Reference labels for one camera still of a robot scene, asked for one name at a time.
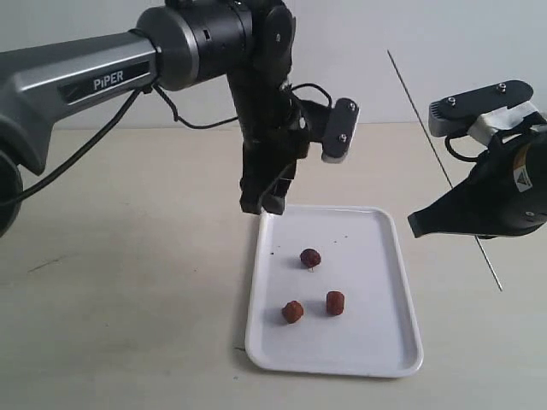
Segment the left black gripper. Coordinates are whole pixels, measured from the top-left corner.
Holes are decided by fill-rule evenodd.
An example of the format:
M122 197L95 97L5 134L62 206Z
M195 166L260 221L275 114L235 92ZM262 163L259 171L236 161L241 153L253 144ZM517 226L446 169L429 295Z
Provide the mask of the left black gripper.
M312 85L327 104L303 100L301 85L238 90L238 121L243 134L243 171L239 182L240 207L247 214L265 210L280 215L295 178L297 162L309 146L320 143L332 110L332 97Z

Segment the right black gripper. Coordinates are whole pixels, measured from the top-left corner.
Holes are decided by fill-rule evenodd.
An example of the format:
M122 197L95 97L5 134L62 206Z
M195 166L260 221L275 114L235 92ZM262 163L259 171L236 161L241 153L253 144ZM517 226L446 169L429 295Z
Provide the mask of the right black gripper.
M416 237L432 233L518 237L546 223L546 119L497 132L456 187L411 214Z

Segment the left robot arm grey Piper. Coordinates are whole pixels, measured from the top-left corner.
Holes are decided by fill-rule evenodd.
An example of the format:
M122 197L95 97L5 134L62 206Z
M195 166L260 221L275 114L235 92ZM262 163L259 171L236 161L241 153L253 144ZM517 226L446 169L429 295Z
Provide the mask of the left robot arm grey Piper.
M128 32L1 55L1 228L21 204L89 151L45 172L53 126L126 95L226 77L244 136L241 208L281 214L294 166L311 143L338 156L332 107L304 101L288 83L296 21L281 1L167 1Z

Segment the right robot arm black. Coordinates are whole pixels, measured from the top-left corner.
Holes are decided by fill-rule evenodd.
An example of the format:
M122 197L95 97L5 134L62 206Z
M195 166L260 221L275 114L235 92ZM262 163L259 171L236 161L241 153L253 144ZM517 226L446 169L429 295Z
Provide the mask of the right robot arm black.
M494 139L469 175L408 221L415 237L519 237L546 224L546 125Z

